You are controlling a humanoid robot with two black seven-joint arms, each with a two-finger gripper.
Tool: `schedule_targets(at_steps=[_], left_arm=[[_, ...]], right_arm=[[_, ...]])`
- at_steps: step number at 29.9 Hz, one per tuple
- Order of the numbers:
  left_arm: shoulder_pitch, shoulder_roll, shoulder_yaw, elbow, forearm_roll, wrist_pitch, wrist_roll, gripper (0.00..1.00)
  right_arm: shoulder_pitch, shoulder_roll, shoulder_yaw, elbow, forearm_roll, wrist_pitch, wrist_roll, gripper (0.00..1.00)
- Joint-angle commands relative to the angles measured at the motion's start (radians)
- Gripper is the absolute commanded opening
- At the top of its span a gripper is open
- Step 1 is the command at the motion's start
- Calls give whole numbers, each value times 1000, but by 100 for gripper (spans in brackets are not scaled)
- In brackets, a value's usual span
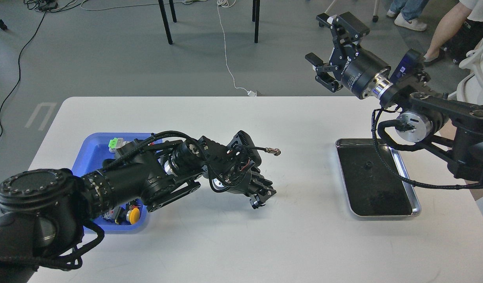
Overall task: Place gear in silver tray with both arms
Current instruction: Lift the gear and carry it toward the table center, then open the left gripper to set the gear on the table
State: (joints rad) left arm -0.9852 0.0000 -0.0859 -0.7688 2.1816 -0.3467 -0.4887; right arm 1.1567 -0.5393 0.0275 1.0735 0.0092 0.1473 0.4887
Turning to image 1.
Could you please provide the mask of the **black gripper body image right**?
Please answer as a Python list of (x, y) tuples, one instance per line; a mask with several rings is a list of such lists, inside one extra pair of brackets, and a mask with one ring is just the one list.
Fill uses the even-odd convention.
[(370, 51), (360, 51), (355, 58), (349, 55), (333, 56), (332, 65), (337, 66), (337, 71), (333, 72), (335, 78), (359, 99), (366, 98), (365, 89), (376, 74), (387, 77), (391, 70), (391, 66)]

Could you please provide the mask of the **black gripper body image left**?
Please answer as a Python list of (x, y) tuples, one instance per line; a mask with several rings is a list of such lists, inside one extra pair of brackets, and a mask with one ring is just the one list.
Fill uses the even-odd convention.
[(236, 186), (224, 186), (218, 179), (213, 179), (210, 184), (214, 192), (230, 192), (233, 194), (242, 194), (247, 197), (249, 195), (257, 195), (257, 182), (265, 179), (261, 174), (261, 170), (257, 167), (252, 167), (250, 171), (245, 174), (241, 183)]

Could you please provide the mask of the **black robot arm image left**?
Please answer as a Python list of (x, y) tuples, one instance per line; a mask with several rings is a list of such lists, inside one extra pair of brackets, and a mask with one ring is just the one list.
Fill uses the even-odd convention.
[(209, 180), (215, 192), (242, 194), (253, 208), (276, 194), (261, 175), (264, 151), (244, 131), (228, 145), (163, 131), (117, 149), (116, 159), (83, 176), (69, 169), (24, 171), (0, 184), (0, 283), (26, 283), (39, 267), (79, 269), (104, 239), (93, 220), (134, 199), (156, 211)]

